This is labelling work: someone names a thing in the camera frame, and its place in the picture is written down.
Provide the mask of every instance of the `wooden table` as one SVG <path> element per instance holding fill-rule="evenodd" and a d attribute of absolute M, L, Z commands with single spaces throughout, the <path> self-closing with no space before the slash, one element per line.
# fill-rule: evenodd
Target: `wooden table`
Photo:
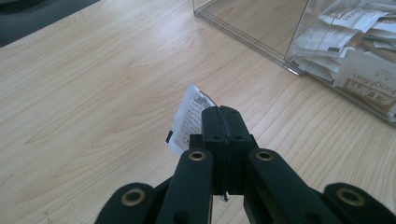
<path fill-rule="evenodd" d="M 194 17 L 191 1 L 102 0 L 0 49 L 0 222 L 93 223 L 119 187 L 157 186 L 189 83 L 239 110 L 259 146 L 320 191 L 396 212 L 396 129 Z M 241 197 L 214 223 L 248 223 Z"/>

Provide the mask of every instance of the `screw hole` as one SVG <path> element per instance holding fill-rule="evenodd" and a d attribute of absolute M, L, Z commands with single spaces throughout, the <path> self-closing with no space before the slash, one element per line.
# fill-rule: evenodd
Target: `screw hole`
<path fill-rule="evenodd" d="M 192 161 L 203 161 L 205 157 L 206 157 L 205 153 L 200 151 L 194 151 L 189 154 L 189 158 Z"/>
<path fill-rule="evenodd" d="M 352 206 L 363 206 L 366 204 L 364 198 L 353 189 L 341 188 L 336 191 L 337 197 Z"/>
<path fill-rule="evenodd" d="M 125 206 L 135 206 L 142 203 L 146 198 L 146 193 L 142 189 L 135 188 L 126 191 L 121 198 Z"/>
<path fill-rule="evenodd" d="M 258 152 L 258 153 L 256 154 L 256 157 L 257 157 L 259 160 L 262 160 L 262 161 L 271 161 L 271 160 L 274 158 L 274 156 L 273 156 L 271 153 L 269 153 L 269 152 L 263 152 L 263 151 Z"/>

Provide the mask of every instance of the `clear plastic box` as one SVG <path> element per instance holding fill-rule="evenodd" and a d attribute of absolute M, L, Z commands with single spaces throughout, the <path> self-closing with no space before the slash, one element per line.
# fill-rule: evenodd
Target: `clear plastic box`
<path fill-rule="evenodd" d="M 396 1 L 193 0 L 195 15 L 396 123 Z"/>

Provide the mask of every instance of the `wood grain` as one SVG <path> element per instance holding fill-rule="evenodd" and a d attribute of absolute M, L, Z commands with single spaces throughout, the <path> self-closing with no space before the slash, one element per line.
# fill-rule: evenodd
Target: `wood grain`
<path fill-rule="evenodd" d="M 286 55 L 305 5 L 305 0 L 217 0 L 203 10 Z"/>
<path fill-rule="evenodd" d="M 239 110 L 309 186 L 347 182 L 396 212 L 394 127 L 195 18 L 190 1 L 102 0 L 0 49 L 0 222 L 93 223 L 117 188 L 163 182 L 189 83 Z M 214 223 L 248 223 L 240 197 L 214 205 Z"/>

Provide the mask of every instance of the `paper tag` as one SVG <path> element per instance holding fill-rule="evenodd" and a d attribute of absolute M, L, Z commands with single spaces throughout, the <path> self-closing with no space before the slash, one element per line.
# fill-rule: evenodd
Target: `paper tag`
<path fill-rule="evenodd" d="M 396 20 L 379 20 L 372 29 L 389 31 L 396 35 Z"/>
<path fill-rule="evenodd" d="M 294 44 L 298 49 L 324 50 L 333 56 L 339 54 L 357 32 L 318 21 L 297 37 Z"/>
<path fill-rule="evenodd" d="M 190 134 L 201 133 L 202 111 L 216 105 L 195 85 L 190 84 L 174 118 L 166 143 L 181 155 L 190 147 Z"/>
<path fill-rule="evenodd" d="M 383 10 L 383 11 L 387 11 L 387 12 L 396 12 L 396 3 L 393 0 L 386 0 L 386 1 L 376 0 L 375 2 L 372 2 L 372 1 L 373 0 L 361 0 L 361 2 L 359 3 L 359 6 L 365 7 L 365 8 L 370 8 L 370 9 L 375 9 L 375 10 Z"/>
<path fill-rule="evenodd" d="M 333 85 L 358 95 L 384 114 L 396 112 L 396 63 L 350 50 Z"/>
<path fill-rule="evenodd" d="M 305 58 L 295 57 L 293 58 L 292 63 L 311 75 L 332 81 L 332 74 L 329 72 L 329 70 L 313 61 L 308 61 Z"/>
<path fill-rule="evenodd" d="M 312 62 L 317 63 L 318 65 L 321 65 L 334 73 L 338 73 L 340 70 L 340 64 L 335 60 L 332 60 L 330 57 L 314 57 L 312 58 Z"/>
<path fill-rule="evenodd" d="M 393 32 L 384 30 L 369 30 L 366 34 L 368 36 L 372 36 L 374 39 L 396 42 L 396 33 Z"/>
<path fill-rule="evenodd" d="M 330 15 L 320 15 L 319 17 L 329 24 L 339 25 L 366 33 L 379 18 L 387 14 L 388 12 L 358 7 L 342 9 Z"/>
<path fill-rule="evenodd" d="M 396 50 L 396 44 L 395 43 L 379 41 L 379 40 L 375 40 L 375 41 L 373 41 L 373 43 L 374 43 L 374 46 L 375 46 L 376 49 Z"/>

